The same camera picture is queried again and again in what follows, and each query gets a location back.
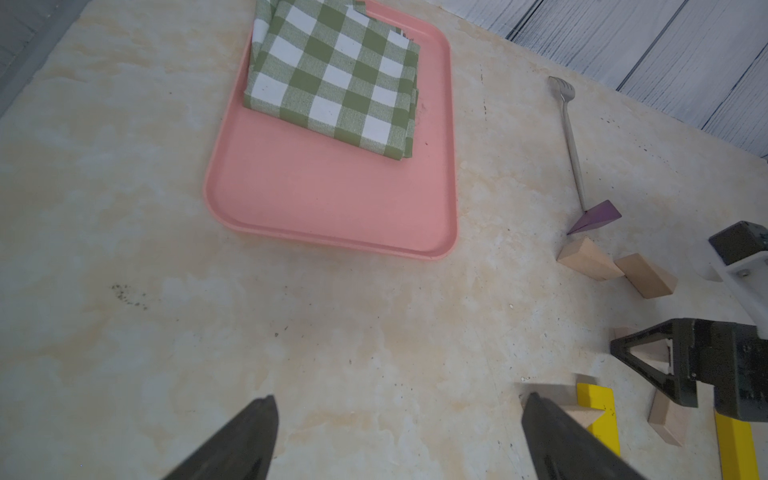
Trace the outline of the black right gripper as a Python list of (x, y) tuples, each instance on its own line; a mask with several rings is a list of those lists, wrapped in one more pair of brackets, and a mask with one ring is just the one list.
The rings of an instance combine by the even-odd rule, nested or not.
[[(757, 328), (698, 319), (693, 341), (689, 319), (671, 319), (610, 341), (610, 354), (639, 374), (672, 402), (697, 407), (697, 382), (714, 387), (718, 413), (745, 422), (767, 420), (767, 341)], [(659, 340), (672, 342), (672, 372), (664, 374), (631, 353)]]

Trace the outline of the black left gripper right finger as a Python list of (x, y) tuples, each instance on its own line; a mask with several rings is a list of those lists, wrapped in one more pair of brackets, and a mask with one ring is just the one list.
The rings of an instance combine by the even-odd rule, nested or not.
[(527, 398), (522, 427), (540, 479), (643, 479), (560, 406), (536, 392)]

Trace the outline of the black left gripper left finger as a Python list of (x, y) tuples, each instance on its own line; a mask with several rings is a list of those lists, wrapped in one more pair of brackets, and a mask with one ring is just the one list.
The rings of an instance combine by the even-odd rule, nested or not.
[(255, 399), (165, 479), (266, 479), (278, 427), (275, 397)]

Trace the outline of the purple triangular block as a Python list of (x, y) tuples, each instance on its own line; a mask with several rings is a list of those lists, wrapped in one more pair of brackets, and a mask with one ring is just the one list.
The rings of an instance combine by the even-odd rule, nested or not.
[(610, 200), (605, 200), (585, 211), (567, 232), (568, 235), (598, 229), (622, 217)]

